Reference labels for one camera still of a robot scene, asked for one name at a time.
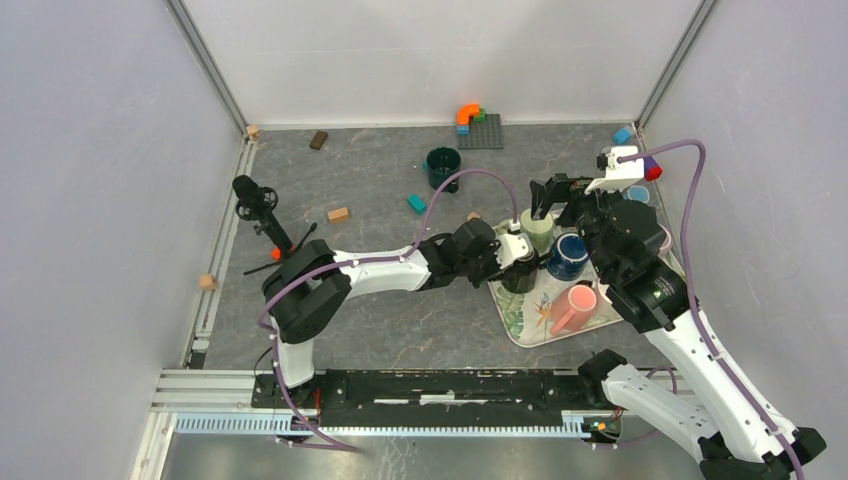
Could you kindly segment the black octagonal mug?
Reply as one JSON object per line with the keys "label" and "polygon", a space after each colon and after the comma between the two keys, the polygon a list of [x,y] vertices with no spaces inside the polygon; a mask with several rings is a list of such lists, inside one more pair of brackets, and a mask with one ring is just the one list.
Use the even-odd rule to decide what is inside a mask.
{"label": "black octagonal mug", "polygon": [[503,274],[501,285],[510,293],[526,294],[533,290],[539,265],[536,253],[516,260]]}

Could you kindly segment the dark green mug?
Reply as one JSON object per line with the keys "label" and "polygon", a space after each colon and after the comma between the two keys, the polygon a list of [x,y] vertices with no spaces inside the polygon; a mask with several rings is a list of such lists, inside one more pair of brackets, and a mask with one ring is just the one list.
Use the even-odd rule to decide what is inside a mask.
{"label": "dark green mug", "polygon": [[424,170],[430,187],[438,189],[461,169],[461,161],[460,153],[454,148],[442,146],[432,149],[424,160]]}

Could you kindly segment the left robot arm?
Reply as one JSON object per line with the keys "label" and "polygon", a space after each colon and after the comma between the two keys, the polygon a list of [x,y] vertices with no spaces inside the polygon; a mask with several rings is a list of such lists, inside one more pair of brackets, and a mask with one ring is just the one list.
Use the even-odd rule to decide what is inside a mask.
{"label": "left robot arm", "polygon": [[392,251],[351,253],[323,240],[306,243],[261,287],[266,304],[259,324],[273,337],[276,394],[295,408],[312,399],[314,341],[347,300],[440,289],[458,278],[478,288],[532,265],[534,254],[525,233],[496,233],[478,218]]}

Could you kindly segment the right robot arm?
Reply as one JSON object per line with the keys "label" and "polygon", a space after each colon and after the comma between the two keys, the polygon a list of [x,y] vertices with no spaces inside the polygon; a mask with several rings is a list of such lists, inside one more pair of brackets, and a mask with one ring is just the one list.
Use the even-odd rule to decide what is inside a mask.
{"label": "right robot arm", "polygon": [[780,414],[723,347],[685,278],[660,258],[666,233],[655,210],[596,190],[589,177],[557,174],[530,189],[534,216],[562,206],[557,224],[576,230],[613,309],[671,362],[697,398],[683,400],[604,350],[579,368],[580,400],[638,415],[685,449],[707,479],[800,478],[826,441]]}

